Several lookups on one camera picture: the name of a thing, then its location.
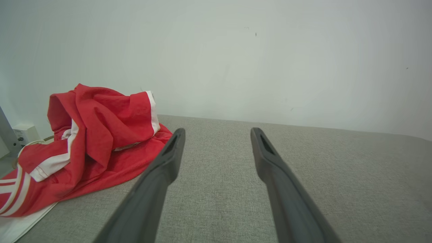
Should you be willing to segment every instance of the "electrical outlet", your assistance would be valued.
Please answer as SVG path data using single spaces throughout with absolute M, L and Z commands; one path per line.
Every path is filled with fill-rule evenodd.
M 33 125 L 19 124 L 14 126 L 12 129 L 21 145 L 26 145 L 30 142 L 41 139 L 38 131 L 36 131 L 36 127 Z

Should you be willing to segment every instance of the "gray fabric surface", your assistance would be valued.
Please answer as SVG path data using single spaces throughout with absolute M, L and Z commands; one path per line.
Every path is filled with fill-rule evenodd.
M 260 127 L 344 242 L 432 242 L 432 142 L 392 134 L 160 115 L 186 129 L 157 242 L 277 242 L 252 157 Z M 59 203 L 19 242 L 92 242 L 136 179 Z

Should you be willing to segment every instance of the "white stripe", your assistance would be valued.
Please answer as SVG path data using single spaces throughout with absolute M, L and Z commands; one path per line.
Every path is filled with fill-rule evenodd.
M 0 209 L 0 214 L 3 213 L 3 211 L 6 210 L 6 208 L 8 208 L 10 206 L 10 204 L 12 203 L 13 199 L 15 198 L 15 195 L 19 189 L 19 184 L 21 182 L 21 175 L 22 175 L 22 168 L 19 164 L 17 164 L 18 169 L 17 169 L 17 178 L 16 181 L 18 181 L 17 183 L 15 183 L 15 190 L 10 194 L 9 199 L 7 200 L 7 202 L 5 203 L 5 205 L 3 205 L 3 207 Z
M 15 184 L 13 185 L 2 185 L 0 186 L 0 194 L 11 193 L 15 190 Z
M 11 182 L 16 182 L 16 179 L 13 178 L 13 179 L 0 180 L 0 184 L 11 183 Z
M 72 129 L 64 130 L 63 135 L 61 135 L 61 140 L 70 137 L 71 131 L 72 131 Z
M 24 172 L 24 181 L 22 183 L 22 188 L 21 188 L 21 191 L 19 192 L 18 199 L 15 201 L 13 206 L 8 211 L 6 211 L 5 213 L 2 213 L 1 216 L 10 216 L 13 213 L 15 213 L 21 207 L 22 203 L 25 200 L 25 197 L 27 196 L 27 192 L 29 191 L 31 179 L 32 178 L 30 177 L 30 175 Z
M 36 168 L 30 172 L 30 176 L 35 179 L 36 182 L 41 182 L 45 180 L 48 176 L 56 173 L 63 167 L 65 167 L 70 162 L 70 150 L 72 147 L 73 140 L 78 133 L 78 126 L 72 119 L 72 128 L 70 131 L 70 136 L 67 138 L 67 153 L 55 155 L 42 161 Z
M 153 128 L 153 135 L 156 134 L 156 132 L 159 131 L 159 129 L 161 129 L 160 125 L 159 125 L 159 121 L 158 121 L 158 114 L 156 113 L 156 102 L 155 99 L 153 97 L 153 92 L 151 91 L 146 91 L 147 96 L 149 97 L 149 101 L 150 101 L 150 107 L 151 107 L 151 115 L 152 115 L 152 128 Z

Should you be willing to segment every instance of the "red cloth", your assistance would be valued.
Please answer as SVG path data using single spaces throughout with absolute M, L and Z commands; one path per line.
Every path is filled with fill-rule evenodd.
M 54 142 L 24 147 L 18 168 L 0 180 L 0 216 L 25 216 L 131 180 L 172 136 L 150 91 L 124 96 L 79 84 L 51 95 L 48 119 Z

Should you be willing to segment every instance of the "white cable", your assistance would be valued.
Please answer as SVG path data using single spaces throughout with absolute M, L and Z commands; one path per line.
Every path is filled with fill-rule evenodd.
M 28 144 L 26 144 L 24 147 L 22 147 L 22 149 L 19 151 L 19 153 L 18 153 L 18 158 L 19 158 L 19 156 L 21 155 L 21 152 L 22 152 L 22 150 L 27 146 L 27 145 L 32 145 L 32 144 L 43 144 L 45 142 L 45 140 L 36 140 L 36 141 L 33 141 L 33 142 L 30 142 L 30 143 L 28 143 Z

